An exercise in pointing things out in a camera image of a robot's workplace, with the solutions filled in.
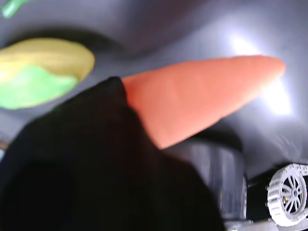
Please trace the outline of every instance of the carrot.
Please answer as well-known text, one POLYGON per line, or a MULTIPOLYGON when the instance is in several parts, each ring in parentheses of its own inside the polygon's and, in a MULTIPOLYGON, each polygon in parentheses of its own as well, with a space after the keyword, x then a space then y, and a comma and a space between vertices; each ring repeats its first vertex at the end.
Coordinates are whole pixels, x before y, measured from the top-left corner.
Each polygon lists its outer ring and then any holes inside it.
POLYGON ((239 56, 175 64, 123 83, 150 138, 166 148, 240 109, 284 71, 277 58, 239 56))

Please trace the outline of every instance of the black object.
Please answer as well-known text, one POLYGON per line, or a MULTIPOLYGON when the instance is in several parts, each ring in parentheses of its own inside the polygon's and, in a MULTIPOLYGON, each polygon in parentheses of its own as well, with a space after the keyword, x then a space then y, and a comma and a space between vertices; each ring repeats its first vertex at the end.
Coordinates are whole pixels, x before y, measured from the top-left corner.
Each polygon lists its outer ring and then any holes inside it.
POLYGON ((0 228, 224 230, 198 173, 151 143, 116 77, 12 142, 0 162, 0 228))

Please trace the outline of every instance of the gray surface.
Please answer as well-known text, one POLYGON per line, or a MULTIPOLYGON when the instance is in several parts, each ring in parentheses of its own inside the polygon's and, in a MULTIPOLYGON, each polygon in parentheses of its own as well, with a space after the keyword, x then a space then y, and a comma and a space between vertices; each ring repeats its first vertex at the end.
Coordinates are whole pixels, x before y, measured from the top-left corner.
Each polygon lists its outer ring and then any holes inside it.
MULTIPOLYGON (((280 79, 284 95, 272 91, 278 96, 267 100, 272 108, 261 97, 221 121, 222 130, 228 125, 241 138, 251 178, 281 163, 308 162, 307 11, 304 0, 35 1, 12 20, 0 21, 0 46, 52 28, 74 27, 104 35, 112 43, 96 48, 95 74, 80 89, 110 75, 124 77, 187 60, 254 53, 282 58, 287 64, 280 79), (292 110, 287 117, 273 112, 277 105, 286 107, 288 99, 292 110)), ((57 103, 1 110, 0 136, 11 140, 29 119, 57 103)))

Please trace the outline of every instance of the white wheel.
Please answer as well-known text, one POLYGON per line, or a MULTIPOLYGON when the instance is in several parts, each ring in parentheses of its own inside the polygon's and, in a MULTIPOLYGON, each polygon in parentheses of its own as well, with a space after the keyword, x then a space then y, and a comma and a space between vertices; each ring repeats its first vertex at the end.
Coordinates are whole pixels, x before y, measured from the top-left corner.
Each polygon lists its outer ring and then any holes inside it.
POLYGON ((307 189, 301 166, 291 164, 277 171, 269 184, 268 208, 273 221, 286 227, 302 221, 307 189))

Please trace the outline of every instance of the gray plastic surface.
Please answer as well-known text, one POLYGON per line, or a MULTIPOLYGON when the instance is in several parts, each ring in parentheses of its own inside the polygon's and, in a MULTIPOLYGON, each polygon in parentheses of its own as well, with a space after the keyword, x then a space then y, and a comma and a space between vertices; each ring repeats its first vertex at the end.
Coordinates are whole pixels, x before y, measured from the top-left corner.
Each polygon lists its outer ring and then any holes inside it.
POLYGON ((199 139, 188 139, 168 148, 167 152, 194 165, 214 194, 225 220, 246 218, 244 160, 239 152, 199 139))

